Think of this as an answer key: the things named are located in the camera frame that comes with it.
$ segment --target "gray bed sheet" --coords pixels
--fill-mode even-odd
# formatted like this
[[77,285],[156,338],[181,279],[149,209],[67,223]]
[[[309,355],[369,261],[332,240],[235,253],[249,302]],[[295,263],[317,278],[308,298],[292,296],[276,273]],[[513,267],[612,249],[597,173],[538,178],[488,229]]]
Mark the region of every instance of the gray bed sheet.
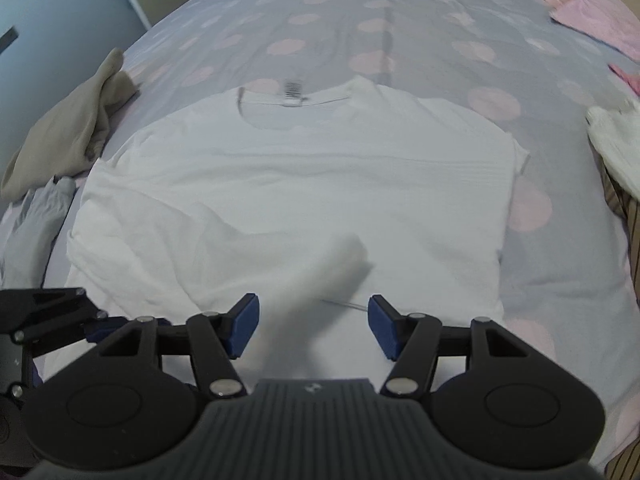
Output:
[[[495,121],[531,154],[501,260],[506,322],[600,396],[607,428],[593,461],[602,465],[640,421],[640,313],[625,232],[604,202],[584,121],[588,105],[630,95],[608,62],[637,69],[553,23],[542,0],[191,0],[127,51],[140,94],[114,118],[104,156],[204,96],[239,85],[276,93],[287,78],[313,92],[359,73]],[[80,195],[45,286],[65,283]]]

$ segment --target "brown striped fabric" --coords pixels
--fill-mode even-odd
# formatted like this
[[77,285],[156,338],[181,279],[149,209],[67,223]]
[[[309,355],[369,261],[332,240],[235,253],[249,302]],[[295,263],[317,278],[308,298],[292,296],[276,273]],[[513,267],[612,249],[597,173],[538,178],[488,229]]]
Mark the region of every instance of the brown striped fabric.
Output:
[[626,224],[629,236],[629,263],[636,299],[640,298],[640,205],[610,176],[602,158],[598,157],[598,169],[602,179],[604,198],[609,208]]
[[[602,179],[604,198],[609,208],[626,224],[629,236],[629,263],[633,279],[636,301],[640,298],[640,218],[638,201],[620,187],[610,176],[604,161],[597,158]],[[616,455],[605,468],[607,480],[633,480],[640,476],[640,437]]]

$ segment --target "pink clothing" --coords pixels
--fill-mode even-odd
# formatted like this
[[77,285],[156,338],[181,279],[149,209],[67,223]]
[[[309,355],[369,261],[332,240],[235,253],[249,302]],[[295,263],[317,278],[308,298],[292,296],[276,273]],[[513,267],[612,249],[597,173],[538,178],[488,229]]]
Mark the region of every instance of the pink clothing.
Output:
[[613,63],[609,63],[609,68],[615,75],[622,79],[622,81],[631,86],[631,89],[636,93],[638,97],[640,97],[640,74],[628,74],[618,65],[614,65]]
[[545,0],[551,18],[640,60],[640,20],[620,0]]

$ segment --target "white garment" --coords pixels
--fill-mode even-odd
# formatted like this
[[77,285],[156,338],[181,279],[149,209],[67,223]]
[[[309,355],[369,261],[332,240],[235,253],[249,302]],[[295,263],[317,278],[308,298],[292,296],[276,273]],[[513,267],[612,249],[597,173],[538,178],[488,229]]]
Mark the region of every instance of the white garment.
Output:
[[587,110],[587,131],[607,171],[627,192],[640,200],[640,102],[629,101],[628,109]]
[[[96,163],[68,256],[130,317],[183,322],[256,292],[262,319],[247,352],[262,364],[283,344],[273,333],[287,317],[298,324],[290,330],[308,331],[301,305],[349,301],[354,290],[352,303],[380,293],[449,324],[500,320],[498,258],[525,160],[510,134],[471,110],[361,77],[297,108],[234,89],[147,126]],[[314,373],[379,383],[387,368],[378,372],[378,353],[367,358],[375,366],[354,357],[364,313],[330,325],[306,342],[332,341]],[[350,335],[358,340],[345,342]]]

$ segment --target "folded beige clothing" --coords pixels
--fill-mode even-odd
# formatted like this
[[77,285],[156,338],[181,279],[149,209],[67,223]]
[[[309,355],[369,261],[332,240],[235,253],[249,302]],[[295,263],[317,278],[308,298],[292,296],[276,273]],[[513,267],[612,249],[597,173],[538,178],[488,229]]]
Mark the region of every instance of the folded beige clothing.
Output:
[[54,176],[88,170],[109,135],[109,115],[136,92],[122,68],[123,53],[114,48],[94,76],[38,120],[2,177],[0,196],[9,202]]

